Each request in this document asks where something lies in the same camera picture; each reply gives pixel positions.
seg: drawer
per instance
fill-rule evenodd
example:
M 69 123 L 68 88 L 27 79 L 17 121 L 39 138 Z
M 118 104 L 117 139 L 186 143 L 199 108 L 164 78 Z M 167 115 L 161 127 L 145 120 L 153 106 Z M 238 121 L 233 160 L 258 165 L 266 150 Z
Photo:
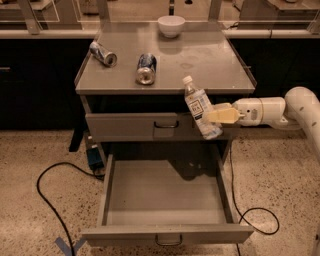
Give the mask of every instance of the drawer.
M 91 246 L 242 243 L 218 150 L 207 142 L 111 144 Z
M 96 142 L 202 139 L 188 113 L 87 114 L 86 120 Z

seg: speckled floor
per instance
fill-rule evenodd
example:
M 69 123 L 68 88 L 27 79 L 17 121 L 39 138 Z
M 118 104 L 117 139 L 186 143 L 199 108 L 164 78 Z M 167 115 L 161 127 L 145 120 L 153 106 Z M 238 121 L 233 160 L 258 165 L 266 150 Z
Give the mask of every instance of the speckled floor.
M 56 244 L 67 243 L 55 215 L 37 194 L 36 182 L 52 164 L 68 161 L 90 171 L 85 145 L 68 152 L 72 131 L 0 131 L 0 254 L 67 255 Z M 273 236 L 254 232 L 240 245 L 241 255 L 309 256 L 320 224 L 320 165 L 302 131 L 271 128 L 240 129 L 232 147 L 235 195 L 242 212 L 266 207 L 280 221 Z M 231 180 L 229 158 L 225 163 Z M 75 243 L 80 230 L 96 224 L 102 182 L 68 166 L 50 170 L 41 182 L 70 230 Z M 263 212 L 247 217 L 257 227 L 272 231 L 274 219 Z M 235 245 L 178 246 L 174 248 L 91 248 L 77 255 L 238 255 Z

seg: silver can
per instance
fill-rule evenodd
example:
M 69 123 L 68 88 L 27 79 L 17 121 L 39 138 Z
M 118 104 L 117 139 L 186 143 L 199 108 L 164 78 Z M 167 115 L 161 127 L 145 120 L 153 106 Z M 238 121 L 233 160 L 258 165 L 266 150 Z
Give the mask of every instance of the silver can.
M 105 49 L 101 44 L 92 42 L 90 44 L 90 52 L 105 66 L 112 68 L 117 64 L 117 55 Z
M 136 79 L 140 84 L 153 84 L 156 79 L 157 59 L 151 53 L 140 56 Z

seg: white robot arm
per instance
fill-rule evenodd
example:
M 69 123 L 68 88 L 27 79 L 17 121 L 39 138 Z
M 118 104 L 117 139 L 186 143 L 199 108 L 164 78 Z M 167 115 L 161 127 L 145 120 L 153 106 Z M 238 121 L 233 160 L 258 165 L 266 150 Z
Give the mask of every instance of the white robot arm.
M 320 103 L 309 89 L 294 87 L 284 98 L 244 98 L 214 107 L 215 111 L 204 113 L 204 119 L 243 126 L 266 124 L 275 129 L 302 128 L 320 161 Z

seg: white bowl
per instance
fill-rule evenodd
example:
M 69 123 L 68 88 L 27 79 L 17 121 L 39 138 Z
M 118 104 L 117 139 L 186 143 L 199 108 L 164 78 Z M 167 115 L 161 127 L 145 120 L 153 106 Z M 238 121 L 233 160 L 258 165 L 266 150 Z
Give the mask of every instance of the white bowl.
M 182 30 L 186 20 L 180 16 L 162 16 L 158 19 L 159 29 L 165 37 L 174 38 Z

